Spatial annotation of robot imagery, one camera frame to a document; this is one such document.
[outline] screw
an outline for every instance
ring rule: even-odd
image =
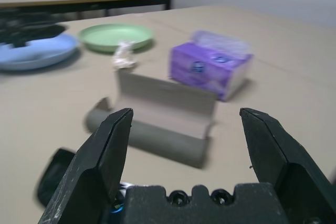
[[[184,191],[177,190],[169,195],[168,201],[172,205],[182,207],[189,203],[189,197]]]
[[[214,190],[210,197],[218,205],[228,206],[233,203],[233,197],[224,189]]]

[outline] purple tissue box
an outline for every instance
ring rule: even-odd
[[[252,58],[251,54],[237,58],[189,42],[172,49],[170,77],[215,92],[226,101],[244,83]]]

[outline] black object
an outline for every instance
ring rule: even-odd
[[[240,116],[258,180],[273,185],[290,223],[336,223],[336,194],[305,148],[264,112]]]
[[[24,47],[30,40],[53,38],[66,28],[49,13],[20,13],[18,9],[0,9],[0,44]]]
[[[110,218],[132,113],[111,114],[89,137],[39,223],[336,223],[335,192],[321,170],[276,119],[252,109],[240,115],[260,184],[238,184],[233,196],[223,189],[210,196],[206,187],[195,186],[191,196],[174,191],[167,197],[161,186],[134,186],[127,190],[122,215]]]
[[[44,207],[47,207],[74,155],[73,152],[61,148],[52,157],[37,188],[37,198]]]
[[[130,187],[124,207],[122,224],[289,223],[269,183],[237,185],[229,206],[213,202],[205,186],[195,186],[190,202],[179,207],[167,201],[161,186]]]
[[[97,223],[111,208],[126,158],[132,109],[109,115],[72,159],[39,223]]]

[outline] green plate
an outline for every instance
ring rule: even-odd
[[[91,26],[79,33],[79,39],[91,50],[114,52],[120,41],[134,41],[132,49],[147,45],[153,34],[145,27],[128,24],[104,24]]]

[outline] blue plate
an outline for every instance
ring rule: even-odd
[[[26,47],[13,48],[0,44],[0,70],[31,70],[59,63],[77,48],[77,40],[61,34],[51,39],[28,42]]]

